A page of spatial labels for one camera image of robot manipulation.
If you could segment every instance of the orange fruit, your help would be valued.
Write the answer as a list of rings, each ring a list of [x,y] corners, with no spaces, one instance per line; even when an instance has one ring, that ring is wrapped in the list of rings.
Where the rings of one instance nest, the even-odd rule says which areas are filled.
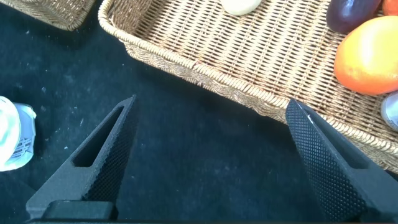
[[[386,16],[398,16],[398,0],[384,0],[383,12]]]
[[[337,48],[335,75],[362,94],[398,90],[398,16],[371,19],[348,34]]]

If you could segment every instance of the wicker tray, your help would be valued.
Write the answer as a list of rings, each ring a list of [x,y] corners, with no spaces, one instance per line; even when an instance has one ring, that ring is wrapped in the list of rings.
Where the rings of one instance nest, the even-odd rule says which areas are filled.
[[[74,30],[85,20],[95,0],[0,0],[38,20],[63,30]]]
[[[236,17],[219,0],[105,0],[98,16],[133,58],[284,123],[298,99],[398,173],[398,133],[379,112],[385,96],[349,91],[333,75],[344,36],[326,27],[329,2],[262,0]]]

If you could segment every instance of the dark fabric surface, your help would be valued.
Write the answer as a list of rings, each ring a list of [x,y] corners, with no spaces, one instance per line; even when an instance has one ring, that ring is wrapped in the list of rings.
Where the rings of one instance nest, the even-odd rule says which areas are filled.
[[[132,59],[101,29],[97,10],[66,32],[0,5],[0,95],[37,113],[34,158],[0,173],[10,184],[0,190],[0,217],[26,219],[20,205],[118,102],[137,94],[121,219],[320,218],[286,125]],[[10,203],[14,212],[2,209]]]

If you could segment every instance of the plum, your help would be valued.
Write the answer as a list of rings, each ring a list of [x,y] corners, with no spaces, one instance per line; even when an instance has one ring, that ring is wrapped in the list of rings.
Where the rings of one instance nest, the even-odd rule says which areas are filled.
[[[381,0],[331,0],[326,14],[329,28],[342,34],[370,20]]]

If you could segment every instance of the white ball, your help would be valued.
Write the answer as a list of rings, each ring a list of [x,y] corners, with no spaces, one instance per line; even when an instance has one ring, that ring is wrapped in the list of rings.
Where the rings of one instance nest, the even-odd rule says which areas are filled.
[[[242,16],[260,5],[261,0],[220,0],[226,12],[234,16]]]

